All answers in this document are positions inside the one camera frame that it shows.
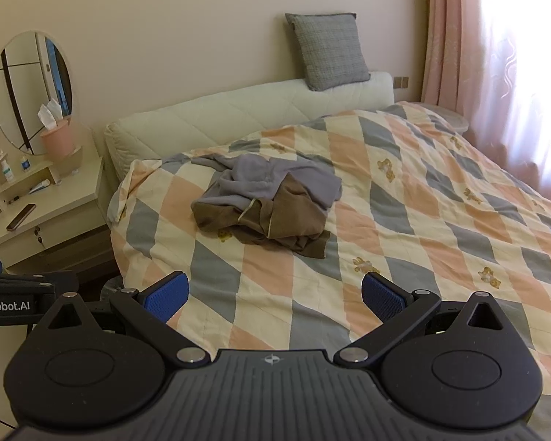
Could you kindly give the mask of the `grey garment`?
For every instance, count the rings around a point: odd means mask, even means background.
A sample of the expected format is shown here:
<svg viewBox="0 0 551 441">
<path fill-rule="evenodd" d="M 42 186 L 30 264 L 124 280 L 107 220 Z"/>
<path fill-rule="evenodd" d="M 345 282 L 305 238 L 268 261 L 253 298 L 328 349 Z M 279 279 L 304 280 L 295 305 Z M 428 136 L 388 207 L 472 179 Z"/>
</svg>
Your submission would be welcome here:
<svg viewBox="0 0 551 441">
<path fill-rule="evenodd" d="M 246 209 L 254 199 L 273 200 L 284 178 L 291 175 L 312 201 L 327 211 L 340 198 L 341 179 L 330 167 L 310 159 L 264 158 L 255 153 L 235 157 L 213 153 L 194 157 L 193 164 L 215 170 L 200 201 Z"/>
</svg>

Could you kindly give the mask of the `cream dressing table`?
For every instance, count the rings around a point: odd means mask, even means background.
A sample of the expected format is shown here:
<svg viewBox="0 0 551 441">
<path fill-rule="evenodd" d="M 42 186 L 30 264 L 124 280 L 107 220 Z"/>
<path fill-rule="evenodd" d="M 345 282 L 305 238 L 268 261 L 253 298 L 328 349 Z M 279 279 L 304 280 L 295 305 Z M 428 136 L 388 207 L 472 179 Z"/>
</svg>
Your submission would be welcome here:
<svg viewBox="0 0 551 441">
<path fill-rule="evenodd" d="M 30 169 L 23 171 L 25 154 L 0 130 L 0 261 L 8 272 L 82 272 L 113 259 L 105 221 L 111 189 L 104 161 L 89 129 L 77 125 L 73 137 L 71 156 L 52 162 L 45 155 L 30 155 Z M 3 159 L 14 181 L 4 178 Z M 8 222 L 31 203 L 35 211 L 8 232 Z"/>
</svg>

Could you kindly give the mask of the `dark smartphone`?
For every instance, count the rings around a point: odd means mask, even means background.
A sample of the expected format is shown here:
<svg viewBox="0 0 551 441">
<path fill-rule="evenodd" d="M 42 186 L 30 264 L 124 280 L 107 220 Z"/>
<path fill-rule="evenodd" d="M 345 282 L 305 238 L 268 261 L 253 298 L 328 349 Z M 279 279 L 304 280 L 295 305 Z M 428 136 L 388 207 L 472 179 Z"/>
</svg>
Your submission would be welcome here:
<svg viewBox="0 0 551 441">
<path fill-rule="evenodd" d="M 36 205 L 33 203 L 26 204 L 25 207 L 22 208 L 21 211 L 19 211 L 18 214 L 15 215 L 10 222 L 8 222 L 8 232 L 13 232 L 14 230 L 17 230 L 18 227 L 21 226 L 21 223 L 25 221 L 26 218 L 28 218 L 28 215 L 35 211 L 35 208 Z"/>
</svg>

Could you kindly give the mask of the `checkered patchwork quilt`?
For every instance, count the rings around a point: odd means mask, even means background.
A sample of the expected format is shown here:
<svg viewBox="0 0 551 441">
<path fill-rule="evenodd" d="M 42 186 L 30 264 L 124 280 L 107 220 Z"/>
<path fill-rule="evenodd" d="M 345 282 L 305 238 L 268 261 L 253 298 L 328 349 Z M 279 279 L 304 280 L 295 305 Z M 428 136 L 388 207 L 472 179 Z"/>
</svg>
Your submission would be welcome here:
<svg viewBox="0 0 551 441">
<path fill-rule="evenodd" d="M 191 205 L 213 170 L 194 153 L 134 161 L 108 208 L 112 247 L 128 287 L 188 276 L 174 330 L 211 352 L 333 352 L 378 325 L 361 299 L 367 273 L 450 301 L 486 291 L 540 366 L 530 424 L 551 440 L 551 201 L 408 103 L 258 132 L 219 153 L 314 160 L 340 179 L 341 195 L 324 257 L 312 259 L 202 232 Z"/>
</svg>

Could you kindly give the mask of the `brown garment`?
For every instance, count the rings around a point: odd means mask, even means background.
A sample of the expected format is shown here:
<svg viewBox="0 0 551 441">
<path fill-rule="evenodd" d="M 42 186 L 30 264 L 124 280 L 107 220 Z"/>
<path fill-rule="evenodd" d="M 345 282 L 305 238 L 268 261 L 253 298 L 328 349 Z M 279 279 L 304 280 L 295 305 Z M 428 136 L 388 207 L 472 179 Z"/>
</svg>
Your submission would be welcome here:
<svg viewBox="0 0 551 441">
<path fill-rule="evenodd" d="M 325 257 L 330 237 L 325 229 L 326 213 L 290 174 L 272 199 L 255 198 L 243 209 L 196 201 L 192 212 L 204 232 L 219 237 L 232 235 L 248 245 L 281 245 L 303 257 Z"/>
</svg>

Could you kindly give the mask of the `white lotion bottle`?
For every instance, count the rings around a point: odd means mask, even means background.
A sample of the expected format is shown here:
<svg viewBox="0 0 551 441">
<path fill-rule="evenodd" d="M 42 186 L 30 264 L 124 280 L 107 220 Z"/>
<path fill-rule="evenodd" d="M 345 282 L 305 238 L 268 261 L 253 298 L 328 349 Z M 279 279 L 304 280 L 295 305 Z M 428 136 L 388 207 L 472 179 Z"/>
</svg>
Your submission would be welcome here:
<svg viewBox="0 0 551 441">
<path fill-rule="evenodd" d="M 12 172 L 11 166 L 5 159 L 1 161 L 1 171 L 4 174 L 4 178 L 8 182 L 14 181 L 14 173 Z"/>
</svg>

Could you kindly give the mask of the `pink tissue holder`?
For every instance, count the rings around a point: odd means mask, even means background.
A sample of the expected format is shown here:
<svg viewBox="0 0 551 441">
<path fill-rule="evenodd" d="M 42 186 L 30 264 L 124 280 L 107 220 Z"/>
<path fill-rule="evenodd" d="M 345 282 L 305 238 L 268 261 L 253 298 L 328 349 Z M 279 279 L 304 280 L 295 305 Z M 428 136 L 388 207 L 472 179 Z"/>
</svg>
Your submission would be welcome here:
<svg viewBox="0 0 551 441">
<path fill-rule="evenodd" d="M 40 133 L 47 156 L 53 162 L 60 162 L 73 154 L 75 142 L 70 127 L 70 117 L 64 116 L 61 105 L 51 98 L 42 104 L 37 117 L 43 125 Z"/>
</svg>

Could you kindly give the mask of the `cream padded headboard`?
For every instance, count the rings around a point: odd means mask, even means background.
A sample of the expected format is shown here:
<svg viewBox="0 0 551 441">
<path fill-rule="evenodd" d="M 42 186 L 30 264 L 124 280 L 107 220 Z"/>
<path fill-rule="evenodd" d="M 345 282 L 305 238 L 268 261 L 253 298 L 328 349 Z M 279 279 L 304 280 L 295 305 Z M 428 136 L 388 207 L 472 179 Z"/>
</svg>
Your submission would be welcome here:
<svg viewBox="0 0 551 441">
<path fill-rule="evenodd" d="M 155 159 L 192 149 L 221 146 L 254 132 L 310 122 L 352 110 L 394 104 L 393 79 L 373 72 L 364 83 L 314 92 L 302 79 L 210 94 L 177 105 L 120 118 L 104 140 L 116 176 L 123 179 L 136 159 Z"/>
</svg>

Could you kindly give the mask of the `round vanity mirror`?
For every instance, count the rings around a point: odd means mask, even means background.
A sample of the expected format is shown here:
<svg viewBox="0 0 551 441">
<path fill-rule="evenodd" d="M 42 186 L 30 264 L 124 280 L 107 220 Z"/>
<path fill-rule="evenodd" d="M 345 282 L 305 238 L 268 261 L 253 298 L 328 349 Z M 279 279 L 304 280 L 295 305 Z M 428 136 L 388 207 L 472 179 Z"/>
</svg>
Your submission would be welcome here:
<svg viewBox="0 0 551 441">
<path fill-rule="evenodd" d="M 43 155 L 40 134 L 46 130 L 39 110 L 55 100 L 68 116 L 72 91 L 60 49 L 39 32 L 28 31 L 11 39 L 0 53 L 0 128 L 17 149 Z"/>
</svg>

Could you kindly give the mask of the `grey plaid pillow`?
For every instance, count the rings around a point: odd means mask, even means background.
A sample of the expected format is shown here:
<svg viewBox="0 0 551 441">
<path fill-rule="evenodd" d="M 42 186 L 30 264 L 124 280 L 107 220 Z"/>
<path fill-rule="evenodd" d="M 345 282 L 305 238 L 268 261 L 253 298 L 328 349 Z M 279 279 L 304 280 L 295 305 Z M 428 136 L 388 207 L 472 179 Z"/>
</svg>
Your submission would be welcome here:
<svg viewBox="0 0 551 441">
<path fill-rule="evenodd" d="M 298 42 L 306 84 L 312 91 L 370 80 L 356 18 L 355 13 L 285 14 Z"/>
</svg>

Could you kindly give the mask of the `pink curtain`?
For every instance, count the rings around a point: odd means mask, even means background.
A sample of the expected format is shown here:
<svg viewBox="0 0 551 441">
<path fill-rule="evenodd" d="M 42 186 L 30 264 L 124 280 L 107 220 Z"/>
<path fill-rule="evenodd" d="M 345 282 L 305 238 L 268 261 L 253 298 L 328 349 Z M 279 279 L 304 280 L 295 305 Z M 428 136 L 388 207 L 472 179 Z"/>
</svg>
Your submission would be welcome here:
<svg viewBox="0 0 551 441">
<path fill-rule="evenodd" d="M 430 0 L 422 100 L 551 199 L 551 0 Z"/>
</svg>

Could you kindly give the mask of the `wall power socket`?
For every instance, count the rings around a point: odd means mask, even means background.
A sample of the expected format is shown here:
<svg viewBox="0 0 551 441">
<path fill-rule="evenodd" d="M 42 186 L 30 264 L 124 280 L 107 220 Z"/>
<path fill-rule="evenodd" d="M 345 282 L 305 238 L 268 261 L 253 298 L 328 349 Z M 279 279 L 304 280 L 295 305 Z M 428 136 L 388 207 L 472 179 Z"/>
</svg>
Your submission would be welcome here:
<svg viewBox="0 0 551 441">
<path fill-rule="evenodd" d="M 409 87 L 408 77 L 394 77 L 393 88 L 395 89 L 407 89 Z"/>
</svg>

